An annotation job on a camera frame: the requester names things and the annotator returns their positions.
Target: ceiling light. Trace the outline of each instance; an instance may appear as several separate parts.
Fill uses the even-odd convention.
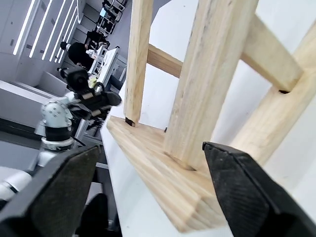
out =
[[[53,31],[50,33],[50,36],[49,36],[49,39],[48,39],[48,42],[47,42],[47,45],[46,45],[46,48],[45,48],[43,57],[41,58],[42,60],[45,59],[45,56],[46,56],[46,54],[47,54],[48,47],[49,47],[49,45],[50,45],[51,39],[53,38],[53,35],[54,35],[54,32],[55,32],[56,26],[57,26],[58,21],[59,21],[59,18],[60,18],[60,15],[61,15],[61,13],[62,13],[62,11],[63,11],[63,9],[64,9],[65,2],[66,2],[66,0],[63,1],[63,4],[61,5],[61,8],[60,8],[60,10],[59,10],[59,13],[58,13],[58,16],[57,16],[57,19],[56,19],[56,22],[55,22]]]
[[[75,27],[75,23],[76,23],[76,21],[77,21],[77,20],[78,20],[78,16],[76,16],[76,18],[75,18],[75,21],[74,21],[74,23],[73,23],[73,26],[72,26],[72,28],[71,28],[70,32],[69,32],[69,36],[68,36],[68,38],[67,38],[67,41],[66,41],[66,42],[68,42],[68,41],[69,41],[70,36],[72,35],[73,29],[74,29],[74,27]],[[60,59],[59,59],[58,63],[60,63],[60,62],[61,62],[61,59],[63,58],[64,53],[65,53],[65,51],[63,50],[63,52],[62,52],[62,54],[61,54],[61,56],[60,56]]]
[[[73,8],[74,1],[75,1],[75,0],[73,0],[73,2],[71,3],[71,5],[70,5],[70,7],[69,7],[69,10],[68,10],[68,12],[67,12],[67,15],[66,15],[64,24],[63,24],[63,26],[62,26],[62,28],[61,28],[61,30],[60,30],[60,33],[59,33],[59,36],[58,36],[58,38],[57,38],[56,44],[55,44],[55,46],[54,46],[53,52],[51,53],[51,56],[50,56],[50,59],[49,59],[50,62],[53,60],[55,50],[56,50],[57,45],[58,45],[58,43],[59,43],[59,39],[60,39],[60,37],[61,37],[61,34],[62,34],[63,31],[64,31],[64,28],[65,28],[66,22],[67,22],[67,20],[68,20],[68,16],[69,16],[69,13],[70,13],[70,11],[71,11],[71,8]]]
[[[70,26],[71,26],[71,23],[72,23],[72,21],[73,21],[73,19],[74,19],[74,16],[75,16],[75,13],[76,13],[76,12],[77,12],[77,7],[75,8],[75,10],[74,10],[74,12],[73,12],[73,16],[71,17],[71,20],[70,20],[69,25],[68,25],[68,27],[67,27],[67,30],[66,30],[66,33],[65,33],[65,35],[64,35],[63,41],[65,41],[65,39],[66,39],[66,37],[67,37],[68,30],[69,30],[69,28],[70,28]],[[57,56],[56,56],[57,58],[59,57],[60,53],[61,53],[61,48],[59,48],[59,50],[58,50],[58,54],[57,54]]]
[[[34,44],[33,44],[32,50],[31,50],[31,53],[30,53],[30,55],[29,55],[30,58],[33,57],[33,54],[34,54],[36,45],[37,45],[37,43],[38,43],[38,41],[39,41],[40,34],[41,34],[42,29],[43,29],[43,26],[44,26],[44,23],[45,23],[45,20],[46,20],[46,17],[47,17],[47,14],[48,14],[48,11],[49,11],[49,9],[50,9],[51,2],[52,2],[52,1],[53,1],[53,0],[49,0],[49,4],[48,4],[48,6],[47,6],[46,12],[45,12],[44,17],[43,17],[43,19],[42,19],[42,21],[41,21],[41,24],[40,24],[40,26],[39,26],[38,34],[36,35],[36,38],[35,38],[35,41],[34,41]]]
[[[30,15],[31,15],[31,12],[32,12],[34,3],[35,3],[35,0],[32,0],[32,1],[31,1],[31,5],[30,5],[29,10],[28,10],[28,13],[26,14],[24,23],[23,23],[23,25],[22,25],[22,29],[21,29],[20,34],[19,34],[19,38],[18,38],[18,40],[17,40],[17,42],[16,42],[16,45],[15,45],[15,48],[14,48],[14,51],[13,51],[13,54],[14,54],[14,55],[16,55],[16,54],[18,53],[18,49],[19,49],[19,47],[20,47],[20,43],[21,43],[21,41],[22,41],[22,37],[23,37],[23,35],[24,35],[26,25],[27,25],[28,22],[29,22]]]

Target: robotic arm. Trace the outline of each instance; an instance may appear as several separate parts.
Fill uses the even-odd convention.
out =
[[[42,145],[33,169],[24,172],[4,167],[7,172],[0,171],[3,174],[0,175],[0,209],[28,185],[37,170],[61,152],[72,149],[74,119],[103,121],[111,107],[121,103],[121,98],[116,93],[95,92],[94,88],[89,88],[85,69],[57,70],[66,79],[70,92],[63,97],[52,98],[41,107],[42,120],[37,126],[36,134],[42,136]]]

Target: wooden crossbar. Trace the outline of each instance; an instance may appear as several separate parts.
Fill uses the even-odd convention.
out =
[[[264,164],[316,94],[316,22],[294,53],[305,73],[288,94],[271,88],[231,146]]]
[[[294,57],[256,15],[241,60],[283,91],[291,91],[303,74]],[[149,45],[147,63],[180,77],[182,62],[152,45]]]

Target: desk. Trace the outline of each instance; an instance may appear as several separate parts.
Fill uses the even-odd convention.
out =
[[[183,61],[197,2],[197,0],[173,0],[162,7],[151,27],[150,43]],[[271,0],[260,1],[257,14],[292,52],[314,21],[314,9],[316,2],[311,3],[309,0],[277,2]],[[147,65],[141,123],[160,129],[168,126],[178,81],[177,78]],[[270,86],[266,80],[240,62],[212,141],[229,144]],[[125,86],[120,92],[123,100],[124,88]],[[316,100],[298,120],[296,128],[288,134],[284,144],[265,167],[272,178],[293,194],[314,220],[316,220],[314,202],[316,192],[311,187],[314,186],[316,178],[316,162],[312,163],[312,160],[315,160],[313,154],[316,150],[315,111]],[[123,105],[112,108],[110,114],[124,118]],[[228,226],[189,234],[178,233],[105,125],[101,129],[101,135],[124,237],[232,236]],[[298,137],[303,139],[299,146],[295,145]],[[302,169],[297,169],[298,164],[302,165]],[[308,177],[304,176],[309,169],[313,170],[308,172]],[[306,186],[303,187],[300,182],[305,182]]]
[[[106,86],[109,82],[110,76],[112,74],[112,70],[115,65],[115,59],[117,59],[117,55],[119,52],[119,48],[115,48],[109,50],[104,55],[103,61],[101,63],[101,73],[97,82],[101,82],[104,86]]]

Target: light wood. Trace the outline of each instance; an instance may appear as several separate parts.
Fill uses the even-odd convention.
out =
[[[185,167],[205,165],[209,141],[244,49],[257,0],[200,0],[164,149]]]
[[[134,0],[128,45],[124,115],[137,124],[140,118],[148,54],[153,0]]]
[[[147,63],[177,78],[180,77],[182,62],[151,44],[148,48]]]
[[[294,89],[281,94],[271,88],[231,144],[249,153],[260,164],[279,147],[316,94],[316,24],[304,37],[294,57],[305,70]]]
[[[256,15],[241,60],[283,91],[291,91],[303,74],[296,60]],[[147,63],[180,77],[182,62],[152,45],[149,45]]]
[[[142,124],[131,127],[117,117],[110,117],[108,129],[180,232],[225,223],[211,180],[182,169],[163,153],[163,130]]]
[[[265,24],[255,16],[241,59],[283,91],[291,91],[303,70]]]

